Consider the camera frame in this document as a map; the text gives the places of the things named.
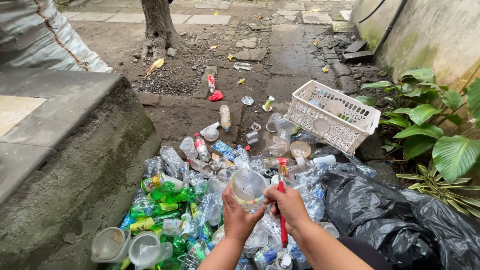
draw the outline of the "black pipe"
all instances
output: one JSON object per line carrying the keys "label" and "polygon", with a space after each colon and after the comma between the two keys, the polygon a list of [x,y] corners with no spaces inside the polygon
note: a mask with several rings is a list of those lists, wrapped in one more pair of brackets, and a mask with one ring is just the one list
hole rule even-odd
{"label": "black pipe", "polygon": [[372,13],[370,13],[367,17],[365,17],[363,20],[359,21],[359,24],[363,23],[363,21],[365,21],[366,19],[370,18],[370,16],[372,16],[378,8],[380,8],[380,6],[385,2],[385,0],[382,0],[380,2],[380,4],[378,4],[378,6],[372,11]]}
{"label": "black pipe", "polygon": [[392,31],[393,25],[395,24],[396,20],[397,20],[398,17],[400,16],[400,13],[402,12],[402,9],[403,9],[403,7],[405,6],[406,3],[407,3],[407,0],[402,0],[402,2],[400,3],[400,5],[398,6],[398,9],[396,10],[395,15],[393,16],[392,21],[391,21],[390,24],[387,26],[387,29],[385,30],[385,33],[384,33],[383,37],[382,37],[382,38],[380,39],[380,41],[378,42],[378,45],[375,47],[375,50],[373,50],[373,57],[374,57],[374,58],[377,56],[378,51],[380,51],[380,47],[382,46],[382,44],[385,42],[385,40],[387,39],[388,35],[389,35],[390,32]]}

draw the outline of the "plastic crate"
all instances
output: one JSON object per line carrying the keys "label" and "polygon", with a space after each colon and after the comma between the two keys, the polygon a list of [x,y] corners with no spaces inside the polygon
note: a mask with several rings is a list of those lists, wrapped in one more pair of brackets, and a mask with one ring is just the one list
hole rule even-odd
{"label": "plastic crate", "polygon": [[348,155],[355,154],[380,120],[379,110],[316,81],[292,96],[286,118]]}

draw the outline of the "rope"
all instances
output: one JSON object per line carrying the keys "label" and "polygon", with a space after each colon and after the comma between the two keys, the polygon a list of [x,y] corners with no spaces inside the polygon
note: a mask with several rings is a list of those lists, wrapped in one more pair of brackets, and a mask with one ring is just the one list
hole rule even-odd
{"label": "rope", "polygon": [[38,3],[37,0],[34,0],[34,1],[35,1],[36,6],[37,6],[36,13],[45,20],[45,25],[50,30],[50,32],[53,33],[53,36],[55,37],[55,40],[60,45],[60,47],[67,50],[67,52],[75,59],[75,61],[77,61],[78,66],[80,66],[81,68],[88,71],[88,67],[82,65],[82,61],[80,61],[80,59],[78,59],[78,57],[71,50],[69,50],[67,47],[65,47],[65,45],[59,40],[59,37],[58,37],[57,33],[55,33],[55,31],[53,31],[53,28],[50,25],[50,21],[48,20],[48,18],[46,16],[44,16],[42,13],[40,13],[40,10],[41,10],[42,7],[40,6],[40,4]]}

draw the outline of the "fallen leaf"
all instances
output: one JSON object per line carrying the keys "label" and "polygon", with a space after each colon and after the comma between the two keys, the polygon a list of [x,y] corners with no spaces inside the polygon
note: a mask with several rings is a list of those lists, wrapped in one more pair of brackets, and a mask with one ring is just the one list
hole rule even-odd
{"label": "fallen leaf", "polygon": [[320,9],[312,9],[312,10],[309,10],[309,11],[305,11],[305,13],[309,13],[309,12],[319,12]]}
{"label": "fallen leaf", "polygon": [[152,72],[155,71],[157,68],[161,67],[163,63],[164,63],[163,58],[160,58],[157,61],[153,62],[147,70],[147,75],[145,75],[145,77],[142,77],[142,79],[145,79],[150,74],[152,74]]}

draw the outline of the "concrete wall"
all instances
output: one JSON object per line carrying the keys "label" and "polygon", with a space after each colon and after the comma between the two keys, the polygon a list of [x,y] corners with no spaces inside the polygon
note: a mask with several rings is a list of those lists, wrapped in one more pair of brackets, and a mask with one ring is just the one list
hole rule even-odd
{"label": "concrete wall", "polygon": [[0,208],[0,269],[96,269],[94,236],[121,223],[160,143],[123,82]]}
{"label": "concrete wall", "polygon": [[[350,21],[366,17],[381,0],[356,0]],[[377,45],[400,0],[386,0],[365,22],[360,36]],[[396,78],[412,66],[429,67],[437,82],[460,90],[480,77],[480,8],[477,0],[408,0],[382,46],[377,64]]]}

